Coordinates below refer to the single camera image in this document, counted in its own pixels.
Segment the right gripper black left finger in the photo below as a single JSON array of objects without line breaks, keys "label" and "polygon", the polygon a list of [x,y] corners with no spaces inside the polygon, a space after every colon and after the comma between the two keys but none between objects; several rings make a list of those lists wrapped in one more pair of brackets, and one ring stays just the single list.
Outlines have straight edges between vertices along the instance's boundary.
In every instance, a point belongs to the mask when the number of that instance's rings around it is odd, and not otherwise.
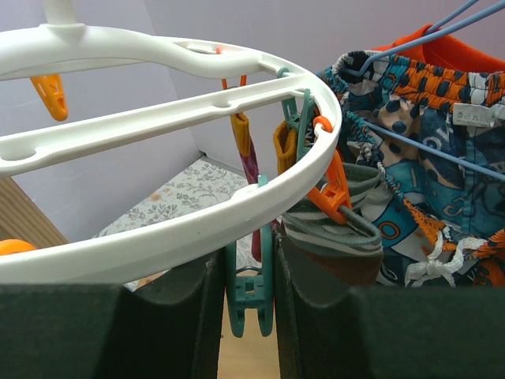
[{"label": "right gripper black left finger", "polygon": [[121,285],[4,285],[4,378],[214,378],[224,252]]}]

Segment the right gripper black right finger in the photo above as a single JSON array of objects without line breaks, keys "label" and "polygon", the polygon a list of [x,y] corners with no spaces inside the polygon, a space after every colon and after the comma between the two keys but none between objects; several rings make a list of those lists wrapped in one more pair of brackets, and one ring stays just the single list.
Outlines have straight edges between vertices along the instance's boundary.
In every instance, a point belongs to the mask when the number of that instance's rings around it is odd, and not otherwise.
[{"label": "right gripper black right finger", "polygon": [[503,289],[350,286],[274,239],[281,377],[503,377]]}]

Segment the teal clothespin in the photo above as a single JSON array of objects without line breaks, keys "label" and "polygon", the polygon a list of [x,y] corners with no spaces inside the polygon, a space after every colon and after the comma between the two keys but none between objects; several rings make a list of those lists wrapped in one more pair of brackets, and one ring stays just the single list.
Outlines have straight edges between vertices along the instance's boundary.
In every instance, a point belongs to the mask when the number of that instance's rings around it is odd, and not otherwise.
[{"label": "teal clothespin", "polygon": [[225,247],[226,299],[234,336],[243,337],[245,311],[256,310],[261,335],[271,335],[274,319],[274,259],[271,225],[260,228],[261,266],[236,267],[237,243]]}]

